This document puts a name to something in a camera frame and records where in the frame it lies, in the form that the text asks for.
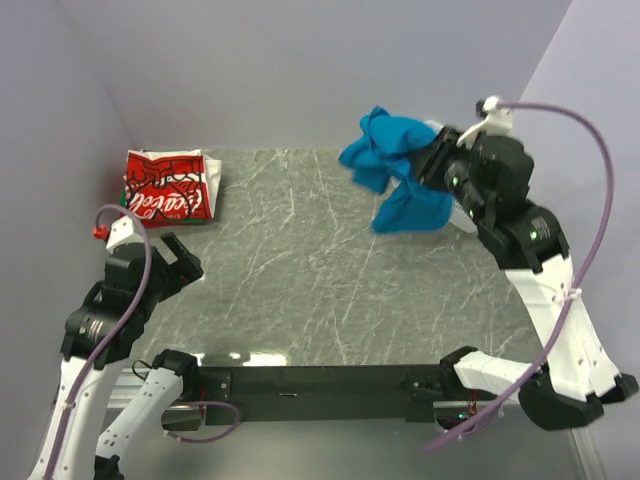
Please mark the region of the blue t shirt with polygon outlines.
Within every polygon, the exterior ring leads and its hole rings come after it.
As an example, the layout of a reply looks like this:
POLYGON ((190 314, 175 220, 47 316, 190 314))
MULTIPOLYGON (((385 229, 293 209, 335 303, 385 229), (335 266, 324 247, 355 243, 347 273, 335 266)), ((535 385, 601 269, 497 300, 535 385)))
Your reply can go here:
POLYGON ((376 234, 428 233, 447 225, 453 197, 429 189, 411 173, 409 154, 429 146, 437 133, 425 123, 374 107, 359 122, 361 137, 344 148, 339 163, 352 171, 352 182, 387 196, 371 222, 376 234))

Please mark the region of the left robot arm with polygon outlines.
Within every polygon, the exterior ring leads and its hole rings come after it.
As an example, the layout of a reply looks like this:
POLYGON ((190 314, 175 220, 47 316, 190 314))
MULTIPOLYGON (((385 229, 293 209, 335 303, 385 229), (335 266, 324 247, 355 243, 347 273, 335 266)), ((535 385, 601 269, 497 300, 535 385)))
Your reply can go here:
POLYGON ((109 427, 103 425, 112 391, 156 306, 203 275, 200 259, 173 233, 162 243, 167 261, 148 239, 114 227, 104 277, 67 319, 60 380, 33 479, 121 479, 126 452, 174 402, 200 388, 195 357, 170 351, 109 427))

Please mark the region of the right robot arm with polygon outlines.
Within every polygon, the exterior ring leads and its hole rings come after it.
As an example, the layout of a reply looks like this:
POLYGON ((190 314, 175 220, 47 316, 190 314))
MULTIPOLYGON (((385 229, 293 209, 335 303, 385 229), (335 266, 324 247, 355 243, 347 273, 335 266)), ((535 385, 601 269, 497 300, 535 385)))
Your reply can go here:
POLYGON ((529 199, 534 169, 523 144, 480 133, 472 141, 450 126, 411 155, 412 172, 431 189, 449 192, 474 223, 477 238, 515 287, 541 343, 562 331, 526 381, 528 364, 464 347, 444 357, 439 387, 460 399, 470 390, 511 393, 545 431, 586 427, 607 404, 637 393, 634 376, 619 371, 595 332, 577 287, 569 244, 556 216, 529 199))

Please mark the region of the white plastic basket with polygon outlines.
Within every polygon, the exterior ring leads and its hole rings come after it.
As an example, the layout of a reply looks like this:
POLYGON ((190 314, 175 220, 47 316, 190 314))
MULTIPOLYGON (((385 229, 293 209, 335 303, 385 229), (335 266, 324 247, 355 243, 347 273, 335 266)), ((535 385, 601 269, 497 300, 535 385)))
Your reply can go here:
MULTIPOLYGON (((438 133, 444 125, 434 120, 425 120, 424 123, 438 133)), ((453 200, 452 210, 449 218, 449 223, 468 234, 476 234, 476 225, 471 218, 467 215, 462 205, 456 200, 453 200)))

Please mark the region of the folded red Coca-Cola shirt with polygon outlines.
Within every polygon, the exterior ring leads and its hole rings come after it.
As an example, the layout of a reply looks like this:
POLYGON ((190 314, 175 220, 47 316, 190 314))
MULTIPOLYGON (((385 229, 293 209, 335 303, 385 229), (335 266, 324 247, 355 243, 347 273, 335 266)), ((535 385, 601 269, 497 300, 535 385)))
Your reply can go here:
POLYGON ((147 228, 214 219, 222 162, 201 149, 127 155, 120 205, 147 228))

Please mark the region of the black base bar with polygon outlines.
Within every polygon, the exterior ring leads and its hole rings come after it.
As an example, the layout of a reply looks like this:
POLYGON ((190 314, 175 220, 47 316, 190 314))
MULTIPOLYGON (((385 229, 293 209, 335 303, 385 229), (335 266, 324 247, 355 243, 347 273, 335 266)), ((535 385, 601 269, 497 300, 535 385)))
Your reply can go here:
POLYGON ((493 398, 449 387, 428 365, 199 367, 154 361, 184 377, 181 402, 208 401, 205 424, 230 425, 231 406, 243 422, 402 419, 432 423, 436 402, 493 398))

